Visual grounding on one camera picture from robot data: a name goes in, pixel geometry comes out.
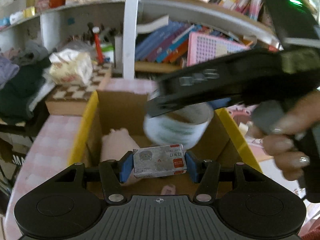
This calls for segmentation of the person right hand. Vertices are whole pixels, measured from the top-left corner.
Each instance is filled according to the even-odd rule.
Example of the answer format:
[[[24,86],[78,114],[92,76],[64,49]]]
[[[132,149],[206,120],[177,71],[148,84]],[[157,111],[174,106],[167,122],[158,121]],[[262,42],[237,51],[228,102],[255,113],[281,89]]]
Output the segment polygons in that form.
[[[273,127],[267,135],[257,126],[251,125],[247,135],[263,140],[265,152],[272,156],[277,168],[286,180],[294,181],[303,175],[303,168],[310,165],[310,158],[294,150],[291,135],[307,131],[319,123],[319,91],[309,93],[300,99]]]

